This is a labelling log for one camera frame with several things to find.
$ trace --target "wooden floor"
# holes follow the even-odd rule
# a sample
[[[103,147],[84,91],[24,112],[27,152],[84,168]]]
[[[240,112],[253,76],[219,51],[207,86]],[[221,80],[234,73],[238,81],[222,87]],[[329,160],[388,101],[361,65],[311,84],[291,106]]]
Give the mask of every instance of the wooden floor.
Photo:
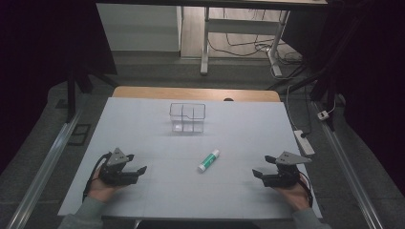
[[[248,9],[223,9],[211,8],[210,18],[228,18],[239,20],[257,20],[257,21],[278,21],[280,12],[278,10],[248,10]],[[201,58],[203,48],[203,28],[204,28],[204,8],[184,7],[181,32],[181,57]],[[254,42],[257,37],[257,43],[271,45],[274,36],[270,35],[252,35],[252,34],[226,34],[210,33],[208,40],[215,50],[233,52],[218,52],[209,47],[209,57],[242,57],[242,58],[267,58],[265,52],[256,52],[254,44],[231,46],[241,43]],[[288,45],[281,45],[278,48],[279,54],[284,56],[288,52],[295,52]],[[300,58],[299,53],[289,54],[289,58]]]

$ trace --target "white power strip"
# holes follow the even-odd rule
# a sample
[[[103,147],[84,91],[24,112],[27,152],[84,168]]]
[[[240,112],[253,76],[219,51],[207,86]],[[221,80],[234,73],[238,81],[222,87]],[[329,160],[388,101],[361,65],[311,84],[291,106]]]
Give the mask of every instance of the white power strip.
[[[306,156],[312,156],[315,154],[312,147],[309,144],[309,141],[306,137],[301,137],[302,131],[294,131],[295,138],[297,139],[298,143],[300,144],[301,149],[304,151]]]

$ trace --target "green label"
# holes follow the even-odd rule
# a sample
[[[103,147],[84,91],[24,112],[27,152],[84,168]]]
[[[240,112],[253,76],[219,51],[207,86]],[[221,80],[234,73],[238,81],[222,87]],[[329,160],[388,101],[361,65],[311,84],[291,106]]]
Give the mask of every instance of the green label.
[[[202,165],[205,168],[208,168],[212,162],[216,159],[216,157],[213,154],[210,154],[209,156],[206,157],[206,159],[202,162]]]

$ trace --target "transparent organizer box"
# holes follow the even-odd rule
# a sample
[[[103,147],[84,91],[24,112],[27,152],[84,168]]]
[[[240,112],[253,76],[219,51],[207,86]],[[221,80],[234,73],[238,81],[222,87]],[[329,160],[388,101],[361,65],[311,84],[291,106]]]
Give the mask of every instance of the transparent organizer box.
[[[172,103],[170,119],[173,132],[203,132],[205,104]]]

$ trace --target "glue stick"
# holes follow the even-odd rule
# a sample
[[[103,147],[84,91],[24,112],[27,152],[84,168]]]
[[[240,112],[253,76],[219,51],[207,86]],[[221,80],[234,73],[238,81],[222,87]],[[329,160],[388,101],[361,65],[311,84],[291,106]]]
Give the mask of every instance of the glue stick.
[[[206,159],[199,165],[199,169],[201,172],[204,172],[211,164],[214,162],[216,158],[220,156],[219,150],[214,150]]]

